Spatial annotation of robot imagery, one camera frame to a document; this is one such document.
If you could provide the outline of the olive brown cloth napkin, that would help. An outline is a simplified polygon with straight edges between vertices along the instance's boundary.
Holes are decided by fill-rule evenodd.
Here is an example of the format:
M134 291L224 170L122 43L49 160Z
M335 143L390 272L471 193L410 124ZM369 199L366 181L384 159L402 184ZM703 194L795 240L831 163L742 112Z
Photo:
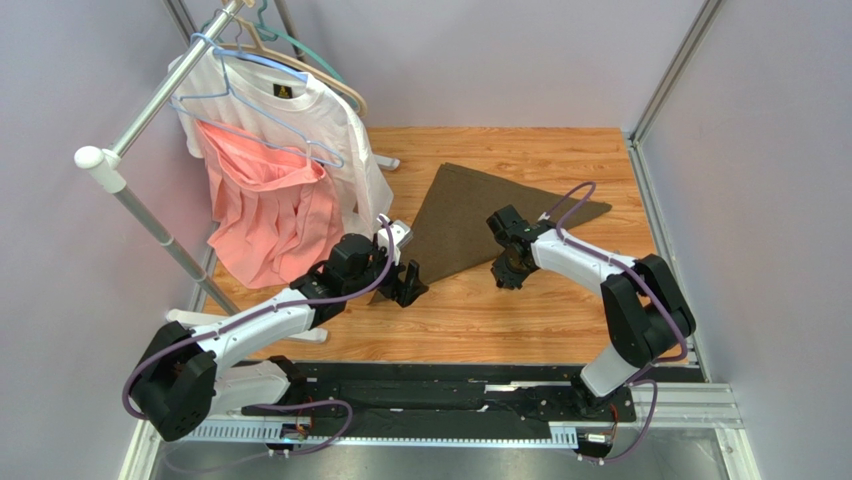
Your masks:
M438 169L411 225L413 239L402 248L403 260L419 264L419 279L431 285L483 263L503 251L487 218L512 205L530 222L557 206L551 219L576 204L545 190L445 163Z

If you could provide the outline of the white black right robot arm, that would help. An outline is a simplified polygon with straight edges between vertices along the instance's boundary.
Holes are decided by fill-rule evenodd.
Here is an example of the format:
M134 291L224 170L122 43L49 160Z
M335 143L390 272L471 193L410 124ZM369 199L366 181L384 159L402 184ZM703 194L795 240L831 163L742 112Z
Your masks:
M530 223L514 206L487 225L502 252L491 272L500 288L516 290L539 270L557 273L599 296L609 343L571 379L569 403L592 418L608 410L616 392L652 364L684 348L696 320L668 263L656 254L637 259L571 235L548 219Z

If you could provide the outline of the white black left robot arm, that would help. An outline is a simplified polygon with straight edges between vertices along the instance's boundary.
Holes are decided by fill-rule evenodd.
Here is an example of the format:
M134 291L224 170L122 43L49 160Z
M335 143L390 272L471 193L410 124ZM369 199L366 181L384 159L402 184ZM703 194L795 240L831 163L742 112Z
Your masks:
M349 301L373 291L401 307L428 287L419 265L400 262L413 237L394 222L372 237L346 234L328 259L272 299L206 325L160 327L122 388L122 404L162 439L184 438L209 416L284 399L299 374L285 358L252 361L272 343L315 332Z

